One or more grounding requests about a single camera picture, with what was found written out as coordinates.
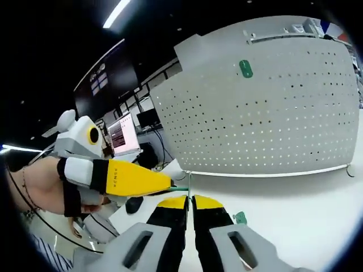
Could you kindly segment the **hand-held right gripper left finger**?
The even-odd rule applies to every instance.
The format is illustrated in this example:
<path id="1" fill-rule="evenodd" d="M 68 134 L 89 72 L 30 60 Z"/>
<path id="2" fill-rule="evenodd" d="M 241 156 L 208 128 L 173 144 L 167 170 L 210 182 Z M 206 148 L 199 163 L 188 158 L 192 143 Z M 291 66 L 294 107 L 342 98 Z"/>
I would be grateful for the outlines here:
<path id="1" fill-rule="evenodd" d="M 160 202 L 146 223 L 136 223 L 105 251 L 74 252 L 74 271 L 178 271 L 185 248 L 188 197 Z"/>

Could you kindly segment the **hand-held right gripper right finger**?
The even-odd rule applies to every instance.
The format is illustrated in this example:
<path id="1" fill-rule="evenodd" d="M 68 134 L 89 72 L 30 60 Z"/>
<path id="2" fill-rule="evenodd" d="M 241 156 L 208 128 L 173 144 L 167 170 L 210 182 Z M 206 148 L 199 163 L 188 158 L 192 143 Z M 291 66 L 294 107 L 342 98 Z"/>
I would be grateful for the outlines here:
<path id="1" fill-rule="evenodd" d="M 203 271 L 309 271 L 281 260 L 271 242 L 246 224 L 235 224 L 217 200 L 194 195 L 192 206 Z"/>

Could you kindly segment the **person's left hand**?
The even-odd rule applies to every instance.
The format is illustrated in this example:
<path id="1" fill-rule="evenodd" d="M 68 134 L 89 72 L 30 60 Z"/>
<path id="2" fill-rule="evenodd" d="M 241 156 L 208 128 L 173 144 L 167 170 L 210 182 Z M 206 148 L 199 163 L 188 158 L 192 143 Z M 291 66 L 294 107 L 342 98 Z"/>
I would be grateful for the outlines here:
<path id="1" fill-rule="evenodd" d="M 65 213 L 63 181 L 57 171 L 58 158 L 46 157 L 23 170 L 29 198 L 42 210 Z"/>

